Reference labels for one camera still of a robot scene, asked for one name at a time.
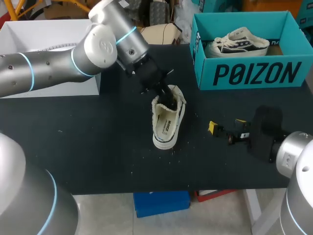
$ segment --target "cable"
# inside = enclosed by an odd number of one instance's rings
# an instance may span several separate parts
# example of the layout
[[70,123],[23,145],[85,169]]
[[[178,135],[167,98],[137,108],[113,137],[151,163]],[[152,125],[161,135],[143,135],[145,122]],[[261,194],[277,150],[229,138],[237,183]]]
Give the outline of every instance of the cable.
[[58,44],[58,45],[47,47],[45,49],[41,49],[41,50],[38,50],[38,51],[49,51],[49,50],[54,50],[54,49],[63,48],[63,47],[74,47],[76,45],[77,45],[77,43]]

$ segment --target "poizon logo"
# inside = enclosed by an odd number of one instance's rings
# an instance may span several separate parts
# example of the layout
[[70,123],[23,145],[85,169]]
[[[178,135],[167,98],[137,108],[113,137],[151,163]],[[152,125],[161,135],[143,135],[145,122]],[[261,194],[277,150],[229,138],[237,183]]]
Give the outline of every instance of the poizon logo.
[[199,49],[199,42],[200,42],[200,34],[199,32],[197,31],[197,36],[196,36],[196,49],[197,49],[197,52],[198,52],[198,49]]

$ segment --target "teal shoe box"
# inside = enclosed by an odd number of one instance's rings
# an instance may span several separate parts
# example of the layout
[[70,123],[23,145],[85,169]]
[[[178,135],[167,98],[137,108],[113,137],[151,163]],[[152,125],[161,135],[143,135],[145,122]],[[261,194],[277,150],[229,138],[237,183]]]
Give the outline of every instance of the teal shoe box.
[[[207,42],[243,26],[283,55],[206,58]],[[195,14],[190,51],[200,90],[300,87],[313,64],[313,48],[288,11]]]
[[199,5],[200,11],[204,13],[225,12],[229,7],[239,8],[238,0],[192,0],[194,4]]

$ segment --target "floor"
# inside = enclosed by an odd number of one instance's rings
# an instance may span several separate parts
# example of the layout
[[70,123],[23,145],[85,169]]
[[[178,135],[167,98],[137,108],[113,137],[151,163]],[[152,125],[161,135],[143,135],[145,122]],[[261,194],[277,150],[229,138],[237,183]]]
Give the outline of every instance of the floor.
[[[257,190],[261,209],[274,189]],[[251,225],[242,191],[187,210],[137,218],[132,193],[74,196],[81,210],[79,235],[250,235]],[[267,235],[282,235],[275,224]]]

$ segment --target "black table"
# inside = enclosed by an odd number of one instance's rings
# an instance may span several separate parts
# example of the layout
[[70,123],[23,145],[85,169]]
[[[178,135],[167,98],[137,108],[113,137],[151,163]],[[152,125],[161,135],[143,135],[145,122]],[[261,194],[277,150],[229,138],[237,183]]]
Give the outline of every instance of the black table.
[[308,87],[199,91],[187,45],[152,47],[163,68],[174,68],[168,84],[187,100],[173,150],[152,142],[153,92],[140,95],[135,78],[117,64],[105,71],[100,96],[0,100],[0,130],[17,141],[28,161],[48,169],[73,194],[158,190],[282,188],[288,179],[244,144],[227,146],[210,136],[214,120],[232,127],[251,120],[261,105],[279,106],[283,128],[313,133]]

